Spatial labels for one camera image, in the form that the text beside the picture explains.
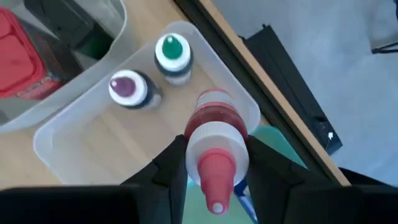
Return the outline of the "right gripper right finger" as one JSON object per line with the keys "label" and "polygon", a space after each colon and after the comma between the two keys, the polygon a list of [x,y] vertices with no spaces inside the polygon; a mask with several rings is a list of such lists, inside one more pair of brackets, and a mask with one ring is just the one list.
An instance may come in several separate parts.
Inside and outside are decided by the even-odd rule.
{"label": "right gripper right finger", "polygon": [[247,183],[259,224],[357,224],[361,192],[248,139]]}

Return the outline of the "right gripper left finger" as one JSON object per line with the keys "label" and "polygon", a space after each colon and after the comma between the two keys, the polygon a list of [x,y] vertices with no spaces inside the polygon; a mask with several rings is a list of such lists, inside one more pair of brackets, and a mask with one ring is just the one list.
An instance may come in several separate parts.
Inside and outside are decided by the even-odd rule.
{"label": "right gripper left finger", "polygon": [[148,165],[126,179],[132,188],[134,224],[182,224],[187,191],[187,140],[175,139]]}

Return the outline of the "blue cereal box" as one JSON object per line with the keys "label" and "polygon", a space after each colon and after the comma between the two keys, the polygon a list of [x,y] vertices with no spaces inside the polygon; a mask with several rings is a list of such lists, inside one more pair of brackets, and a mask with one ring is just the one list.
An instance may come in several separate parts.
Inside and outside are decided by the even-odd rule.
{"label": "blue cereal box", "polygon": [[237,196],[240,204],[250,217],[253,224],[258,224],[254,205],[251,200],[249,187],[245,179],[243,179],[242,181],[240,181],[240,183],[234,186],[234,194],[235,196]]}

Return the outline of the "red cap colouring bottle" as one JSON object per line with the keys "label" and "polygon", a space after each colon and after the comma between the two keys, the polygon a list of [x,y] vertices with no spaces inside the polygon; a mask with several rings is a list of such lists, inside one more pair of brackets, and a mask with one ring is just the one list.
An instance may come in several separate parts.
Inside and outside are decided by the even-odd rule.
{"label": "red cap colouring bottle", "polygon": [[208,210],[221,215],[249,166],[248,131],[233,97],[220,88],[201,92],[184,137],[188,175],[201,187]]}

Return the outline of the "purple cap colouring bottle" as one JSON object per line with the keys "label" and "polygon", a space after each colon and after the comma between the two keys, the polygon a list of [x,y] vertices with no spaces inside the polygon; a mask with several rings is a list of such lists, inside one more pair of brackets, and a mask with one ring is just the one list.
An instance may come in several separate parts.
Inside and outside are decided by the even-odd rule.
{"label": "purple cap colouring bottle", "polygon": [[120,70],[113,74],[108,90],[117,104],[132,110],[154,109],[162,101],[161,89],[137,70]]}

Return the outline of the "green cap colouring bottle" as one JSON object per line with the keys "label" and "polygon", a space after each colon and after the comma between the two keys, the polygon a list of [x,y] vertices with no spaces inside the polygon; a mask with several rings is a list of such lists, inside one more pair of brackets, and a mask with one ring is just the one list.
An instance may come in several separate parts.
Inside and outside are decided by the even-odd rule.
{"label": "green cap colouring bottle", "polygon": [[155,64],[171,85],[185,85],[190,81],[193,59],[193,50],[188,40],[180,34],[166,33],[156,42]]}

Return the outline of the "shallow clear plastic bin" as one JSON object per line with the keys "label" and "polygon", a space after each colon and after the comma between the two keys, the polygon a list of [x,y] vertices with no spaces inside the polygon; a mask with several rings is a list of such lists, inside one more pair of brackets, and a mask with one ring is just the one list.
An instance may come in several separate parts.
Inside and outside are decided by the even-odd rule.
{"label": "shallow clear plastic bin", "polygon": [[162,90],[153,110],[129,110],[108,92],[109,78],[78,97],[37,130],[34,151],[64,184],[119,184],[145,167],[184,132],[199,94],[218,87],[234,99],[248,131],[261,122],[258,104],[191,23],[175,21],[163,33],[184,36],[194,54],[190,81],[170,85],[154,62],[151,39],[120,65],[148,75]]}

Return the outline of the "deep clear plastic bin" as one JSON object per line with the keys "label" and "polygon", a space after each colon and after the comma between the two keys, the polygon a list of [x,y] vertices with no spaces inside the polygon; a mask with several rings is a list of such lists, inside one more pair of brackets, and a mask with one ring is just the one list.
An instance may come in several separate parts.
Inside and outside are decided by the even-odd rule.
{"label": "deep clear plastic bin", "polygon": [[99,0],[92,5],[89,0],[75,1],[114,37],[108,53],[92,64],[87,56],[79,55],[85,69],[83,73],[43,100],[16,97],[0,100],[0,134],[28,128],[48,118],[110,74],[137,50],[125,0]]}

